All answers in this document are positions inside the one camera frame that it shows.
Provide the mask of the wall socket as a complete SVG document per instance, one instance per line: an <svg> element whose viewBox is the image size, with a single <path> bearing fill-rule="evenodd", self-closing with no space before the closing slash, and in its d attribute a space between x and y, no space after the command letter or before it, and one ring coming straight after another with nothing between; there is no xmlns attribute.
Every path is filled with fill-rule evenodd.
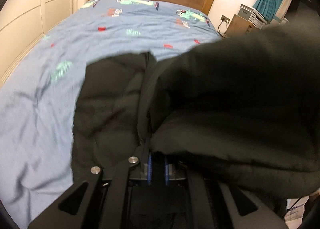
<svg viewBox="0 0 320 229"><path fill-rule="evenodd" d="M227 18L226 16L222 15L222 16L221 16L221 21L228 24L228 23L230 22L230 19Z"/></svg>

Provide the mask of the wooden drawer cabinet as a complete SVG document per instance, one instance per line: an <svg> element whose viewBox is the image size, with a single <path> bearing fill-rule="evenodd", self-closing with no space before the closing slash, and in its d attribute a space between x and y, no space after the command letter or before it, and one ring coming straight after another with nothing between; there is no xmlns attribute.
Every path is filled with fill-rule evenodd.
<svg viewBox="0 0 320 229"><path fill-rule="evenodd" d="M250 21L235 14L224 35L229 38L249 34L258 30L259 28L255 27Z"/></svg>

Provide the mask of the white printer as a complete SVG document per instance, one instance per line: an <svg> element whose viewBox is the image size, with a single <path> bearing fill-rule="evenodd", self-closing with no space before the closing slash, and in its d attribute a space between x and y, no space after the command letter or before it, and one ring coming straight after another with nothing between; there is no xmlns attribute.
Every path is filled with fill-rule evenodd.
<svg viewBox="0 0 320 229"><path fill-rule="evenodd" d="M252 23L256 28L262 29L267 24L267 20L255 8L241 4L238 16Z"/></svg>

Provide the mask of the white wardrobe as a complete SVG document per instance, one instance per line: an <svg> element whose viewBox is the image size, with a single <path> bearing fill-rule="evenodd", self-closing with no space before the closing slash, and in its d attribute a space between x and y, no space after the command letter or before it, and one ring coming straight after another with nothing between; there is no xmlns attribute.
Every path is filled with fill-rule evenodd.
<svg viewBox="0 0 320 229"><path fill-rule="evenodd" d="M49 30L69 17L72 0L7 0L1 9L1 84Z"/></svg>

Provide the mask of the blue patterned bed duvet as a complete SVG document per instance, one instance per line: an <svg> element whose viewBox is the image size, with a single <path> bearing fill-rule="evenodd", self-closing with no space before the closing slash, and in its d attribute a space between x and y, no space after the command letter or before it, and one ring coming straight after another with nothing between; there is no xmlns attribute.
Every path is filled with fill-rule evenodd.
<svg viewBox="0 0 320 229"><path fill-rule="evenodd" d="M125 52L175 57L220 35L200 11L151 0L91 0L29 52L1 88L1 202L27 228L72 184L75 102L86 66Z"/></svg>

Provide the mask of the black puffer jacket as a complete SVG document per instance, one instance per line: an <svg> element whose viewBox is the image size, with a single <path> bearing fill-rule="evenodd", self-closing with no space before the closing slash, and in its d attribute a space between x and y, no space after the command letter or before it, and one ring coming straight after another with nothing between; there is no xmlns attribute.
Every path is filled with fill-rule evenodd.
<svg viewBox="0 0 320 229"><path fill-rule="evenodd" d="M86 68L72 173L148 143L195 172L280 198L319 188L319 24L285 24L171 59L123 54Z"/></svg>

